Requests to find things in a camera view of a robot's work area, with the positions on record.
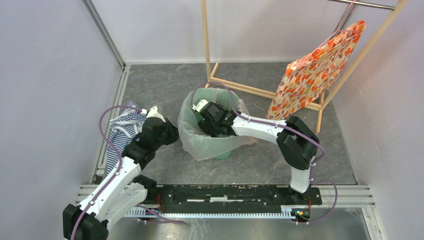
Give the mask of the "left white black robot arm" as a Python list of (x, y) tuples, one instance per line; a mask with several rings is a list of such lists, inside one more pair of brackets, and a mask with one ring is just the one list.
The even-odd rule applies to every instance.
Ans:
[(163, 117), (148, 117), (121, 159), (104, 181), (79, 204), (69, 204), (62, 213), (67, 240), (105, 240), (116, 223), (137, 204), (153, 203), (157, 190), (153, 180), (143, 183), (142, 170), (156, 151), (179, 139), (178, 128)]

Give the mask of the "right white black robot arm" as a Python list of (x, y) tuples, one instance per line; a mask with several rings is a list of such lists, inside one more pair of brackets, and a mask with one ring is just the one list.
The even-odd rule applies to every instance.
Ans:
[(289, 199), (302, 204), (309, 198), (311, 166), (322, 146), (299, 117), (291, 116), (289, 120), (258, 118), (228, 110), (220, 103), (205, 99), (192, 105), (191, 109), (201, 116), (200, 129), (211, 137), (253, 137), (277, 145), (291, 167)]

